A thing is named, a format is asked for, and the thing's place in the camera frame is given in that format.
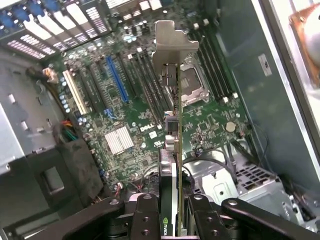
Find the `motherboard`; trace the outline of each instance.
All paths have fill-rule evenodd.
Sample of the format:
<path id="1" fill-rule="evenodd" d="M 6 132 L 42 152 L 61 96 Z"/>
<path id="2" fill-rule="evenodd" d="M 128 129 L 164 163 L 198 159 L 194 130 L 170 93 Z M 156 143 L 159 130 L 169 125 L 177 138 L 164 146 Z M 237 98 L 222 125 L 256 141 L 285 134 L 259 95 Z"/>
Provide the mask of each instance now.
<path id="1" fill-rule="evenodd" d="M 216 149 L 248 134 L 248 119 L 216 38 L 218 27 L 180 3 L 130 19 L 114 15 L 112 31 L 64 52 L 48 66 L 59 80 L 65 112 L 73 116 L 112 188 L 135 181 L 157 162 L 172 112 L 171 89 L 157 76 L 155 22 L 173 20 L 199 42 L 181 65 L 183 155 Z"/>

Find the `heatsink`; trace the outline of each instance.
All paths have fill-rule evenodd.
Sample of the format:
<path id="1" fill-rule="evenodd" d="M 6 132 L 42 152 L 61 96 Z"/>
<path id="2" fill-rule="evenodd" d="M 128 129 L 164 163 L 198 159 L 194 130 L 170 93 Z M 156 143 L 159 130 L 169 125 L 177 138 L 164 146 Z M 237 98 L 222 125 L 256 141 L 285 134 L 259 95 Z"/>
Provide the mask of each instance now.
<path id="1" fill-rule="evenodd" d="M 113 155 L 121 154 L 124 150 L 134 146 L 128 129 L 125 126 L 107 133 L 104 137 Z"/>

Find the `white pci slot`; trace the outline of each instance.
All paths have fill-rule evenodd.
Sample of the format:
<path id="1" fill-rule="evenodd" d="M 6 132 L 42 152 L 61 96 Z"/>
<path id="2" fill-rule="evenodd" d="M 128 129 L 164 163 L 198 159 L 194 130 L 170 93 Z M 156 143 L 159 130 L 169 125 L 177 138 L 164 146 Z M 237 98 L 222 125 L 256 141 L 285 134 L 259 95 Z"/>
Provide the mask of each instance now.
<path id="1" fill-rule="evenodd" d="M 74 98 L 75 104 L 78 107 L 78 110 L 79 110 L 80 114 L 81 115 L 87 114 L 88 110 L 87 110 L 87 108 L 85 106 L 85 103 L 84 103 L 83 99 L 81 98 L 81 96 L 79 94 L 78 88 L 77 88 L 77 86 L 75 84 L 74 79 L 70 75 L 70 72 L 67 70 L 67 71 L 64 71 L 62 74 L 63 74 L 63 76 L 65 78 L 66 83 L 69 86 L 69 89 L 71 91 L 71 94 L 72 94 L 72 96 Z"/>

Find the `green circuit board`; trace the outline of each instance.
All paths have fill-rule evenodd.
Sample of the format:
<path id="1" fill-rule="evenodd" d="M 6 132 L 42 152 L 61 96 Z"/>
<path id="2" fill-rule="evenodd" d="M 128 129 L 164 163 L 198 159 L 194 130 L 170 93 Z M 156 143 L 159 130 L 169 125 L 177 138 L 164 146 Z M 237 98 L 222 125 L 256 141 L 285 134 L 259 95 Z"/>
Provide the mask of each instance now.
<path id="1" fill-rule="evenodd" d="M 58 92 L 66 100 L 69 114 L 81 120 L 82 137 L 111 187 L 121 181 L 140 178 L 144 170 L 157 161 L 158 148 L 163 148 L 165 144 L 164 118 L 169 114 L 165 111 L 169 110 L 171 103 L 169 89 L 164 88 L 155 75 L 151 59 L 156 47 L 156 20 L 170 19 L 178 28 L 192 28 L 190 22 L 195 18 L 185 20 L 186 14 L 181 9 L 178 11 L 180 14 L 175 13 L 176 5 L 167 8 L 166 13 L 161 10 L 157 15 L 148 15 L 131 23 L 138 29 L 135 36 L 127 34 L 123 25 L 118 26 L 113 33 L 70 50 L 50 62 L 59 78 L 66 70 L 72 74 L 87 113 L 79 113 L 69 85 L 62 81 L 57 87 Z M 199 41 L 199 51 L 202 51 L 190 55 L 189 59 L 197 63 L 195 69 L 209 96 L 183 108 L 185 156 L 199 148 L 219 148 L 249 132 L 246 111 L 222 51 L 218 48 L 214 26 L 212 23 L 202 25 L 199 31 L 203 32 L 199 34 L 205 34 L 209 40 Z M 198 35 L 192 31 L 190 38 L 194 36 L 198 40 Z M 212 53 L 203 51 L 208 45 L 214 48 Z M 115 80 L 115 72 L 123 89 Z M 132 144 L 128 143 L 130 147 L 114 153 L 115 143 L 110 139 L 108 141 L 106 135 L 124 128 Z"/>

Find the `blue pcie slot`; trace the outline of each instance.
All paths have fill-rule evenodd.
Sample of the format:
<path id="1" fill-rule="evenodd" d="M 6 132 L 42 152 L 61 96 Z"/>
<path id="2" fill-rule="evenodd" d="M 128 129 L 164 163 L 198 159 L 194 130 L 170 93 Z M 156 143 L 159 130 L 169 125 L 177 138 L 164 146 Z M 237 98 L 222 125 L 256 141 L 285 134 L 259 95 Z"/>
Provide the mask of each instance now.
<path id="1" fill-rule="evenodd" d="M 112 76 L 114 78 L 115 84 L 116 84 L 117 88 L 120 91 L 122 101 L 124 101 L 125 103 L 128 103 L 129 102 L 128 95 L 126 93 L 124 85 L 122 84 L 122 82 L 120 80 L 120 77 L 119 77 L 119 75 L 117 73 L 117 69 L 115 67 L 115 64 L 114 64 L 111 56 L 107 56 L 105 58 L 105 61 L 106 61 L 106 64 L 108 65 L 108 67 L 110 68 L 110 71 L 111 71 Z"/>

